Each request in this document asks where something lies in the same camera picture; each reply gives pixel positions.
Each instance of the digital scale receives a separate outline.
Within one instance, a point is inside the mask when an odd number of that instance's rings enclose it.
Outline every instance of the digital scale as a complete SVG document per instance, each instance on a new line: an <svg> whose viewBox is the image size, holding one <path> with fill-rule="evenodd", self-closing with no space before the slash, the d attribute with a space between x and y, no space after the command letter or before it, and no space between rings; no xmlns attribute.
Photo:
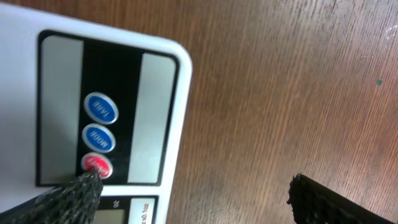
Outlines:
<svg viewBox="0 0 398 224"><path fill-rule="evenodd" d="M178 43L0 3L0 212L99 170L94 224L166 222L192 63Z"/></svg>

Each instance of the label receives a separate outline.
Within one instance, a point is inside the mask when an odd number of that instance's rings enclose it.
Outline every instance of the label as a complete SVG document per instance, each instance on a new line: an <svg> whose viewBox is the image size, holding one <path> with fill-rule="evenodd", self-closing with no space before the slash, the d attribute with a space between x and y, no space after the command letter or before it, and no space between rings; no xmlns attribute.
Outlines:
<svg viewBox="0 0 398 224"><path fill-rule="evenodd" d="M86 96L84 104L88 116L98 123L112 124L118 119L118 107L103 93L90 93Z"/></svg>
<svg viewBox="0 0 398 224"><path fill-rule="evenodd" d="M81 136L86 145L96 152L110 152L116 145L112 132L99 124L87 125L83 129Z"/></svg>
<svg viewBox="0 0 398 224"><path fill-rule="evenodd" d="M109 159L95 152L87 153L81 158L81 168L83 170L98 170L102 179L108 178L113 172L113 166Z"/></svg>
<svg viewBox="0 0 398 224"><path fill-rule="evenodd" d="M131 199L129 224L152 224L154 207L154 198Z"/></svg>

